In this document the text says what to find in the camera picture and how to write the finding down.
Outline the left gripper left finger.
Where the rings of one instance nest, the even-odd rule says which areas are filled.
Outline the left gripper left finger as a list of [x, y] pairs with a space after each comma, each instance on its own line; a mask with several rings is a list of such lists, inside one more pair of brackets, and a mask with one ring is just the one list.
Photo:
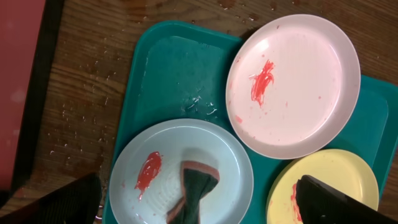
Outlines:
[[101, 198], [100, 178], [90, 173], [1, 217], [1, 224], [93, 224]]

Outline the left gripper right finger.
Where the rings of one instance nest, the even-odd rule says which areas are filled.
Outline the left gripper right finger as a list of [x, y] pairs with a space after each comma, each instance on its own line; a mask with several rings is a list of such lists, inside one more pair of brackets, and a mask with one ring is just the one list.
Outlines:
[[295, 201], [303, 224], [397, 224], [311, 175], [297, 181]]

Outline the light blue plate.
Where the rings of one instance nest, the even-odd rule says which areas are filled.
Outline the light blue plate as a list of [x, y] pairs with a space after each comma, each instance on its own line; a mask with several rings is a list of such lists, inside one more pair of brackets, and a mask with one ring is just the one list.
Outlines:
[[185, 161], [206, 164], [220, 176], [200, 200], [201, 223], [241, 223], [254, 188], [249, 157], [227, 130], [199, 119], [156, 124], [127, 144], [109, 181], [106, 222], [165, 223], [183, 197]]

